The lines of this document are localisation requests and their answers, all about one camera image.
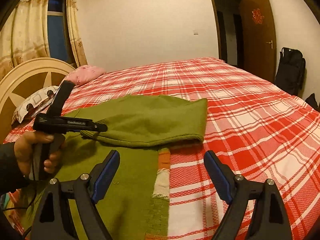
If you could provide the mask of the dark sleeve forearm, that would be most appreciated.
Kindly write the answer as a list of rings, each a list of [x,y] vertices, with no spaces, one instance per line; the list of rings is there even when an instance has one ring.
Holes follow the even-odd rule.
[[[15,143],[1,145],[1,195],[29,185],[30,155],[15,150]]]

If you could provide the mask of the person's left hand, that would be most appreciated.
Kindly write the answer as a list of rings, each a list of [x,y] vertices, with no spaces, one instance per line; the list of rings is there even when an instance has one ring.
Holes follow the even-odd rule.
[[[29,176],[31,169],[31,162],[33,156],[33,145],[47,144],[54,140],[54,136],[43,132],[24,132],[14,144],[14,154],[17,160],[18,167],[24,176]],[[48,159],[44,161],[44,171],[47,173],[54,173],[61,162],[62,150],[66,143],[63,142],[56,152],[49,155]]]

